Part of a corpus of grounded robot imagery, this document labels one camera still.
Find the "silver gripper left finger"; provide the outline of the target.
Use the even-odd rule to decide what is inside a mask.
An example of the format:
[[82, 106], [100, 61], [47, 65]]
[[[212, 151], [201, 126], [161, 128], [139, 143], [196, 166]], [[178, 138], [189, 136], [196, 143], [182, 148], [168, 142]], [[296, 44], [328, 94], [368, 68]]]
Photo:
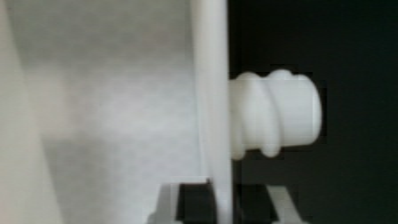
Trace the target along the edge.
[[162, 184], [150, 224], [217, 224], [214, 185], [205, 176]]

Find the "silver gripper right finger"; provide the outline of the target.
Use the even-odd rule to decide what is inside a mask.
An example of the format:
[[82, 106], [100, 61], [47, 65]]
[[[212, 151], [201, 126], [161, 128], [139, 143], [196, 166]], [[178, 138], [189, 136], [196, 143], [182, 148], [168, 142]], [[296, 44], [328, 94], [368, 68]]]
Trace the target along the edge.
[[237, 186], [239, 224], [312, 224], [299, 213], [288, 187], [283, 185]]

